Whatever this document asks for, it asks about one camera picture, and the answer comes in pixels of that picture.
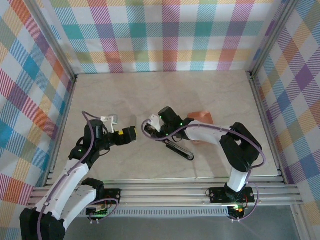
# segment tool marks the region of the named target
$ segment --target gray floor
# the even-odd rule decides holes
[[[243,223],[224,217],[110,217],[99,225],[76,218],[65,240],[299,240],[289,206],[260,206]]]

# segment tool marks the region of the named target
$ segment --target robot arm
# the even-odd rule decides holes
[[[78,188],[77,186],[101,156],[101,151],[109,151],[114,145],[126,145],[137,139],[134,126],[114,131],[113,125],[117,124],[116,119],[116,116],[112,115],[103,117],[101,120],[90,120],[93,138],[89,125],[85,126],[84,137],[80,138],[72,149],[69,160],[57,181],[35,205],[35,208],[26,208],[21,213],[20,225],[23,240],[38,239],[37,223],[41,214],[42,239],[63,240],[71,222],[87,205],[106,198],[102,181],[87,178],[81,186]]]
[[[204,141],[222,147],[232,166],[230,178],[226,183],[225,189],[232,200],[236,199],[236,197],[232,196],[236,196],[237,193],[244,189],[252,164],[257,160],[260,153],[252,144],[243,140],[238,135],[221,131],[221,129],[236,132],[262,149],[261,145],[245,126],[237,122],[233,126],[220,127],[202,123],[192,118],[182,120],[168,106],[162,109],[158,115],[159,117],[152,115],[144,128],[146,132],[151,134],[151,137],[161,139],[176,132],[174,136],[179,139]],[[162,126],[160,126],[160,119],[164,123]]]

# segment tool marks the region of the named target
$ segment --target beige tabletop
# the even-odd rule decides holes
[[[118,115],[116,130],[137,127],[137,141],[113,146],[94,164],[88,176],[99,180],[228,177],[231,166],[220,146],[181,146],[194,153],[188,161],[147,139],[141,123],[170,106],[186,118],[188,113],[210,111],[216,125],[244,124],[260,142],[267,162],[251,176],[276,176],[277,168],[244,71],[150,72],[79,75],[64,130],[53,179],[62,172],[77,140],[84,135],[81,111],[95,116]],[[254,164],[262,161],[259,157]]]

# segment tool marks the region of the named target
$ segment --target marble floor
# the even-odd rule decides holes
[[[83,136],[86,120],[81,111],[95,116],[118,115],[116,130],[137,126],[137,142],[114,146],[99,158],[88,176],[99,180],[228,177],[231,166],[220,146],[193,145],[188,161],[163,143],[147,139],[141,123],[170,106],[181,116],[210,111],[216,125],[244,124],[262,145],[267,163],[251,176],[276,176],[276,165],[244,71],[150,72],[79,75],[68,115],[53,179],[62,172],[70,151]],[[259,157],[255,164],[262,161]]]

